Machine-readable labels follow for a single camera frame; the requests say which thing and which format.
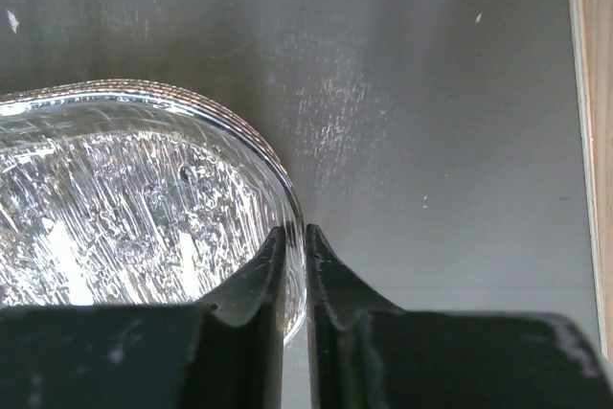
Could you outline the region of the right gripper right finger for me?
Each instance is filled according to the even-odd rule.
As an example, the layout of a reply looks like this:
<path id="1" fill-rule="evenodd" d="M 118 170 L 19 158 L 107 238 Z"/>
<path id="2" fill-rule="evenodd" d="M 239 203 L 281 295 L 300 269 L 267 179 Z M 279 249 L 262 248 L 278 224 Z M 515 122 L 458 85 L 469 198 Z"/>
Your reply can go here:
<path id="1" fill-rule="evenodd" d="M 360 279 L 322 230 L 305 232 L 316 408 L 608 408 L 612 387 L 567 318 L 413 311 Z"/>

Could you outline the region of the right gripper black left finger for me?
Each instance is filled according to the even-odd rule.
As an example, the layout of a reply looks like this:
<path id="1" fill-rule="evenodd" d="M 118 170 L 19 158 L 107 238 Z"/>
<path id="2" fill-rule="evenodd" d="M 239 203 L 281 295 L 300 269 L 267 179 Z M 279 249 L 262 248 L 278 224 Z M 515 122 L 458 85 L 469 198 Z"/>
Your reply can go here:
<path id="1" fill-rule="evenodd" d="M 1 312 L 5 408 L 277 408 L 286 241 L 183 305 Z"/>

